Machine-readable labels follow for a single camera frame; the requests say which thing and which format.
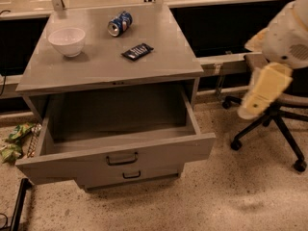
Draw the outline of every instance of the bowl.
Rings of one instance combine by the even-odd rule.
[[[86,33],[76,27],[66,27],[54,31],[48,37],[51,45],[66,57],[78,56],[85,46]]]

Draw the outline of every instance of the blue soda can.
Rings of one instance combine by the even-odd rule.
[[[118,37],[123,34],[133,23],[133,17],[126,11],[120,12],[108,23],[108,32]]]

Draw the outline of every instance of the gray countertop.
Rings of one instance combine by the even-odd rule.
[[[133,24],[114,38],[107,25],[122,10],[133,16]],[[51,32],[66,26],[82,28],[87,34],[83,52],[75,58],[64,57],[47,40]],[[136,62],[121,56],[143,42],[154,47],[150,54]],[[192,78],[202,72],[166,5],[66,10],[51,14],[16,91],[38,94],[88,90]]]

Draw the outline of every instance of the speckled floor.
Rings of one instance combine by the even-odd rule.
[[[194,113],[217,141],[209,160],[186,164],[179,179],[163,179],[86,193],[74,182],[33,186],[27,191],[20,230],[307,230],[308,171],[298,173],[295,155],[274,124],[242,139],[247,124],[236,108],[198,96]],[[0,136],[30,115],[0,115]],[[308,155],[308,124],[288,121]],[[0,212],[11,216],[20,179],[14,166],[0,165]]]

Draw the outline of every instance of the drawer handle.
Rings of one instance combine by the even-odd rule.
[[[107,165],[109,166],[123,166],[123,165],[130,165],[130,164],[133,164],[137,161],[138,159],[138,152],[135,152],[135,158],[131,161],[126,161],[126,162],[119,162],[119,163],[111,163],[110,162],[110,158],[109,156],[106,157],[106,162],[107,162]]]
[[[133,176],[126,176],[125,173],[123,173],[124,179],[134,179],[134,178],[139,178],[139,177],[141,177],[141,171],[140,170],[138,171],[137,175],[133,175]]]

